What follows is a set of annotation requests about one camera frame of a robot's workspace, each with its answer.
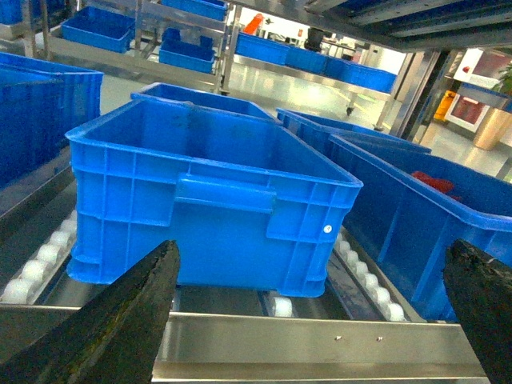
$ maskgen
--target roller conveyor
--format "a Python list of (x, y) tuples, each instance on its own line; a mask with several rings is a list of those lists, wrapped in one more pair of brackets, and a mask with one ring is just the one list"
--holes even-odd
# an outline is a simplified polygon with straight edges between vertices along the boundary
[[(45, 190), (50, 201), (4, 240), (0, 260), (3, 266), (10, 263), (13, 273), (2, 274), (2, 287), (70, 215), (75, 191), (73, 181), (59, 192)], [(344, 238), (366, 260), (350, 234), (344, 233)], [(376, 266), (368, 264), (378, 274)], [(407, 320), (387, 322), (339, 252), (333, 252), (328, 271), (323, 296), (290, 298), (292, 318), (272, 316), (274, 293), (180, 286), (154, 366), (154, 382), (392, 378), (476, 382), (475, 378), (485, 377), (459, 325), (420, 322), (398, 292), (380, 278), (392, 299), (402, 304)], [(49, 281), (36, 305), (0, 307), (0, 360), (104, 289), (70, 279), (64, 268), (57, 268)], [(30, 326), (20, 327), (24, 322)]]

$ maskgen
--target floor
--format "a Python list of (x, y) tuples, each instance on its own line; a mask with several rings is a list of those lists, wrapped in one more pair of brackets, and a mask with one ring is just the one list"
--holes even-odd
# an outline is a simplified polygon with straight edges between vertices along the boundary
[[(106, 75), (102, 88), (102, 113), (107, 113), (130, 100), (130, 93), (146, 85), (124, 78)], [(234, 64), (230, 80), (230, 96), (256, 102), (276, 115), (276, 108), (300, 110), (308, 114), (351, 122), (373, 129), (384, 102), (347, 91), (322, 86), (298, 78), (290, 78), (264, 70)], [(354, 112), (347, 116), (346, 108), (354, 98)], [(395, 103), (384, 119), (385, 131), (391, 128), (400, 103)], [(430, 124), (422, 144), (432, 154), (458, 162), (490, 176), (496, 176), (512, 154), (508, 150), (480, 150), (471, 140), (445, 128)]]

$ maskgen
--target blue tray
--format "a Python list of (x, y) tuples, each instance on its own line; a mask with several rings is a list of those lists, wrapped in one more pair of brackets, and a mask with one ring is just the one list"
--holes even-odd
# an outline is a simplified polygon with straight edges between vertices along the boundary
[(135, 38), (135, 19), (88, 6), (62, 24), (62, 37), (125, 54)]
[(160, 62), (205, 74), (211, 73), (215, 52), (179, 40), (165, 40), (160, 46)]
[(263, 62), (271, 62), (279, 66), (286, 64), (286, 56), (290, 48), (278, 42), (272, 42), (264, 38), (258, 38), (252, 34), (240, 34), (238, 36), (236, 54), (255, 58)]
[(321, 74), (327, 64), (327, 56), (317, 54), (310, 50), (290, 47), (286, 56), (286, 65), (300, 70), (307, 70), (314, 74)]
[[(65, 7), (64, 0), (47, 0), (48, 12), (62, 10)], [(33, 0), (32, 13), (35, 18), (41, 17), (41, 2)], [(16, 24), (23, 20), (22, 4), (20, 0), (0, 0), (0, 24)]]
[(224, 20), (227, 12), (227, 4), (219, 0), (162, 0), (162, 4), (219, 21)]
[(62, 82), (0, 68), (0, 187), (58, 153)]
[(362, 184), (280, 126), (137, 100), (67, 137), (78, 186), (72, 278), (110, 283), (172, 238), (180, 284), (323, 293)]
[[(331, 136), (330, 158), (364, 182), (345, 227), (427, 320), (455, 320), (442, 270), (463, 238), (512, 266), (512, 185), (408, 150)], [(413, 178), (422, 171), (455, 184), (450, 196)]]
[(131, 98), (156, 98), (160, 101), (192, 102), (197, 106), (224, 110), (235, 114), (245, 114), (254, 118), (264, 118), (279, 123), (279, 120), (253, 102), (160, 82), (146, 86), (139, 92), (133, 92)]
[(341, 58), (328, 58), (324, 75), (335, 78), (341, 82), (348, 82), (356, 86), (364, 86), (388, 94), (393, 89), (396, 74), (362, 66)]
[(62, 125), (55, 138), (57, 142), (65, 139), (64, 133), (68, 130), (100, 115), (101, 72), (4, 53), (0, 53), (0, 68), (40, 74), (63, 82), (59, 94)]
[(331, 151), (333, 145), (329, 140), (331, 134), (339, 134), (344, 138), (358, 138), (364, 142), (388, 148), (413, 150), (423, 153), (431, 152), (430, 148), (396, 138), (395, 136), (383, 134), (376, 130), (370, 130), (364, 126), (313, 116), (312, 114), (278, 108), (278, 119), (282, 121), (284, 127), (290, 132), (296, 134), (323, 154), (329, 154)]

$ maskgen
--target crate rim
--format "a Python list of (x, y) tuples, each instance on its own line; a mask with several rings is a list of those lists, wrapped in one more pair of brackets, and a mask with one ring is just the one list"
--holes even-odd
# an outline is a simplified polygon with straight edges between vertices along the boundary
[[(512, 217), (499, 215), (499, 214), (488, 214), (486, 212), (481, 212), (474, 208), (470, 208), (465, 204), (458, 202), (451, 197), (438, 192), (435, 188), (428, 186), (424, 182), (417, 180), (410, 176), (407, 172), (400, 170), (399, 168), (389, 164), (387, 161), (381, 159), (380, 157), (364, 150), (363, 148), (358, 147), (357, 145), (351, 143), (348, 140), (345, 140), (341, 136), (336, 134), (331, 134), (329, 136), (329, 140), (342, 147), (344, 150), (348, 150), (354, 156), (358, 158), (368, 161), (373, 166), (378, 166), (383, 172), (403, 184), (404, 186), (413, 186), (416, 190), (420, 189), (423, 196), (430, 200), (433, 204), (448, 212), (452, 216), (455, 216), (462, 222), (466, 224), (470, 224), (472, 226), (476, 226), (477, 228), (483, 230), (495, 230), (495, 231), (512, 231)], [(428, 154), (428, 156), (432, 156), (434, 158), (440, 158), (439, 156), (434, 156), (432, 154)]]
[[(173, 158), (173, 159), (178, 159), (178, 160), (183, 160), (183, 161), (188, 161), (188, 162), (190, 162), (190, 161), (201, 162), (202, 164), (206, 164), (209, 166), (215, 166), (215, 167), (220, 167), (220, 168), (230, 169), (230, 170), (240, 170), (240, 171), (244, 171), (244, 172), (250, 172), (252, 174), (268, 174), (269, 176), (276, 176), (276, 177), (286, 177), (287, 175), (293, 175), (293, 178), (304, 180), (304, 181), (320, 182), (320, 183), (324, 183), (324, 184), (328, 183), (331, 185), (345, 186), (345, 187), (357, 188), (357, 189), (360, 189), (363, 187), (363, 183), (360, 180), (358, 180), (355, 176), (353, 176), (350, 172), (341, 168), (338, 164), (331, 161), (327, 157), (323, 156), (318, 151), (316, 151), (314, 148), (305, 144), (301, 139), (297, 138), (294, 134), (292, 134), (288, 130), (284, 129), (282, 126), (280, 126), (278, 124), (274, 124), (270, 120), (269, 121), (261, 120), (260, 122), (266, 122), (267, 124), (273, 125), (276, 130), (280, 130), (280, 131), (284, 132), (285, 134), (290, 136), (293, 140), (295, 140), (300, 146), (304, 146), (308, 150), (312, 150), (314, 155), (317, 157), (321, 157), (322, 160), (325, 161), (330, 168), (332, 168), (333, 170), (335, 170), (337, 172), (341, 171), (341, 173), (344, 175), (346, 181), (335, 180), (332, 178), (321, 178), (318, 176), (308, 176), (305, 174), (296, 174), (293, 172), (286, 172), (286, 171), (280, 171), (280, 170), (268, 170), (268, 169), (259, 168), (256, 166), (243, 166), (243, 165), (239, 165), (239, 164), (233, 164), (230, 162), (220, 162), (217, 160), (210, 160), (210, 159), (205, 159), (205, 158), (195, 158), (192, 156), (186, 156), (186, 155), (182, 155), (182, 154), (172, 154), (172, 153), (161, 151), (161, 150), (150, 150), (151, 153), (148, 153), (149, 150), (144, 150), (144, 149), (138, 148), (136, 146), (127, 146), (127, 145), (123, 145), (123, 144), (115, 144), (115, 143), (111, 143), (111, 142), (104, 142), (101, 140), (85, 138), (85, 136), (89, 132), (94, 130), (98, 126), (98, 124), (105, 124), (105, 123), (115, 119), (120, 114), (125, 113), (125, 111), (127, 111), (135, 106), (144, 105), (144, 104), (147, 104), (147, 105), (165, 104), (165, 105), (180, 106), (181, 108), (185, 107), (183, 105), (183, 103), (180, 103), (180, 102), (133, 100), (131, 102), (128, 102), (124, 106), (121, 106), (121, 107), (117, 108), (116, 110), (109, 112), (108, 114), (104, 114), (96, 119), (93, 119), (89, 122), (86, 122), (80, 126), (73, 128), (72, 130), (70, 130), (66, 133), (66, 138), (68, 138), (70, 141), (73, 141), (73, 142), (78, 142), (81, 144), (88, 144), (88, 145), (95, 145), (96, 147), (110, 148), (110, 149), (114, 149), (114, 150), (122, 150), (125, 152), (145, 154), (145, 155), (154, 156), (154, 157), (158, 157), (158, 158)], [(209, 110), (207, 108), (200, 107), (200, 106), (194, 105), (194, 108), (197, 108), (199, 110), (206, 110), (209, 113), (212, 113), (211, 110)], [(253, 121), (253, 119), (250, 116), (239, 115), (239, 114), (235, 114), (235, 115), (237, 118)]]
[[(309, 120), (308, 118), (302, 116), (302, 114), (304, 114), (304, 112), (299, 112), (299, 111), (295, 111), (295, 110), (287, 110), (287, 109), (284, 109), (284, 108), (276, 108), (276, 111), (278, 113), (282, 113), (284, 115), (292, 115), (294, 118), (296, 118), (297, 120), (299, 120), (300, 122), (304, 122), (306, 124), (311, 124), (313, 126), (316, 126), (318, 127), (319, 129), (323, 130), (323, 127), (324, 125), (323, 124), (320, 124), (318, 122), (314, 122), (313, 120)], [(326, 120), (332, 120), (334, 122), (342, 122), (341, 120), (334, 120), (333, 118), (324, 118)], [(346, 124), (350, 124), (352, 126), (360, 126), (358, 124), (353, 124), (352, 122), (344, 122)], [(333, 130), (338, 130), (339, 128), (336, 128), (336, 127), (332, 127), (332, 126), (328, 126), (327, 128), (330, 128), (330, 129), (333, 129)], [(419, 144), (416, 144), (415, 142), (408, 142), (412, 147), (415, 147), (415, 148), (419, 148), (419, 149), (425, 149), (426, 147), (424, 146), (421, 146)]]
[[(20, 54), (11, 54), (11, 53), (8, 53), (8, 52), (0, 52), (0, 55), (1, 56), (10, 56), (12, 58), (21, 58), (21, 59), (28, 59), (27, 56), (21, 56)], [(49, 60), (41, 60), (40, 58), (29, 58), (31, 61), (35, 61), (35, 62), (42, 62), (42, 63), (45, 63), (45, 64), (50, 64), (50, 65), (56, 65), (56, 66), (67, 66), (68, 68), (70, 68), (71, 70), (76, 70), (74, 72), (49, 72), (48, 70), (41, 70), (41, 69), (33, 69), (34, 71), (37, 71), (39, 73), (42, 73), (42, 74), (49, 74), (49, 75), (52, 75), (52, 74), (59, 74), (59, 75), (66, 75), (66, 74), (87, 74), (87, 75), (92, 75), (92, 74), (100, 74), (101, 76), (104, 75), (103, 72), (100, 72), (98, 70), (90, 70), (88, 68), (81, 68), (80, 66), (69, 66), (67, 64), (62, 64), (60, 62), (52, 62), (52, 61), (49, 61)], [(4, 67), (4, 66), (8, 66), (8, 67), (18, 67), (18, 65), (16, 64), (5, 64), (5, 63), (1, 63), (0, 62), (0, 67)]]
[[(183, 88), (182, 86), (175, 86), (174, 84), (167, 84), (165, 82), (154, 82), (152, 84), (144, 86), (143, 88), (141, 88), (140, 90), (138, 90), (136, 92), (132, 92), (130, 94), (130, 96), (131, 96), (132, 100), (135, 100), (133, 95), (141, 94), (141, 95), (144, 95), (144, 96), (147, 96), (147, 97), (152, 97), (152, 98), (154, 98), (154, 99), (156, 99), (156, 100), (158, 100), (160, 102), (171, 102), (171, 103), (172, 102), (180, 102), (179, 100), (173, 100), (173, 99), (170, 99), (170, 98), (162, 98), (160, 96), (153, 96), (153, 95), (149, 95), (149, 94), (144, 94), (144, 92), (147, 92), (148, 90), (156, 88), (157, 86), (170, 86), (172, 88)], [(193, 91), (195, 93), (198, 93), (198, 94), (208, 94), (208, 95), (213, 95), (213, 96), (219, 96), (219, 97), (222, 97), (222, 98), (227, 98), (229, 100), (246, 102), (247, 104), (251, 104), (252, 106), (262, 110), (262, 108), (258, 104), (256, 104), (255, 102), (250, 102), (249, 100), (243, 100), (241, 98), (234, 98), (234, 97), (231, 97), (231, 96), (220, 96), (218, 94), (213, 94), (213, 93), (207, 92), (205, 90), (191, 90), (191, 91)], [(197, 107), (200, 107), (200, 108), (204, 108), (206, 110), (220, 110), (220, 109), (212, 108), (212, 107), (209, 107), (209, 106), (200, 106), (199, 104), (194, 104), (193, 102), (190, 102), (190, 101), (186, 101), (186, 102), (183, 102), (183, 103), (189, 103), (189, 105), (197, 106)], [(275, 122), (276, 124), (281, 124), (279, 119), (276, 118), (275, 116), (272, 116), (271, 114), (269, 114), (268, 118), (262, 118), (262, 117), (259, 117), (259, 116), (250, 116), (250, 115), (246, 115), (246, 114), (239, 114), (239, 113), (233, 112), (231, 110), (221, 110), (221, 111), (223, 113), (225, 113), (225, 114), (232, 114), (232, 115), (236, 115), (236, 116), (246, 116), (248, 118), (256, 118), (256, 119), (261, 119), (261, 120), (264, 120), (264, 121)]]

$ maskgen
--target wall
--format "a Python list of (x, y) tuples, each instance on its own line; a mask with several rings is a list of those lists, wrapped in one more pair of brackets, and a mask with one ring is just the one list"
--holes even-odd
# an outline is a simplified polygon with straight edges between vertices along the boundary
[(396, 50), (388, 50), (387, 48), (380, 48), (382, 50), (380, 58), (377, 61), (377, 68), (380, 70), (387, 70), (392, 74), (398, 74), (406, 54), (397, 52)]
[[(257, 12), (256, 10), (250, 10), (249, 8), (242, 9), (242, 15), (240, 16), (240, 23), (246, 26), (250, 23), (250, 21), (261, 12)], [(262, 23), (262, 28), (264, 30), (268, 30), (269, 32), (275, 34), (281, 34), (283, 36), (289, 38), (297, 38), (300, 41), (304, 41), (307, 39), (307, 31), (309, 29), (308, 26), (304, 24), (300, 24), (298, 22), (291, 22), (289, 20), (285, 20), (283, 18), (276, 18), (275, 16), (270, 16), (268, 14), (263, 14), (265, 19), (270, 18), (272, 20), (272, 24), (265, 24), (265, 21)], [(234, 11), (230, 12), (228, 17), (228, 22), (231, 23), (234, 18)], [(302, 36), (298, 36), (298, 30), (302, 30)]]

